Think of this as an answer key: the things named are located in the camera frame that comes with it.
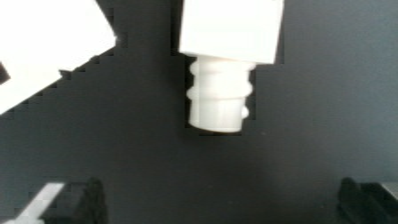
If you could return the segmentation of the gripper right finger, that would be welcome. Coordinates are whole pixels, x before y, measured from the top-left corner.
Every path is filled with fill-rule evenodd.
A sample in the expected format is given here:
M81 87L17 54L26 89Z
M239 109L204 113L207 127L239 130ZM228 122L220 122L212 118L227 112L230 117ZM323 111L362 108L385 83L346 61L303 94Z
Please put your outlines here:
M398 224L398 182L340 179L337 210L349 224Z

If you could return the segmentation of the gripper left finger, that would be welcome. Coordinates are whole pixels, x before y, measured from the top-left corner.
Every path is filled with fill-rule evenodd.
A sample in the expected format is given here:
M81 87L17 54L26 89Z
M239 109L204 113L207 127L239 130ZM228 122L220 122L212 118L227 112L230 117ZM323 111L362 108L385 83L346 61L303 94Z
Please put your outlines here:
M99 179L47 182L13 218L13 224L108 224Z

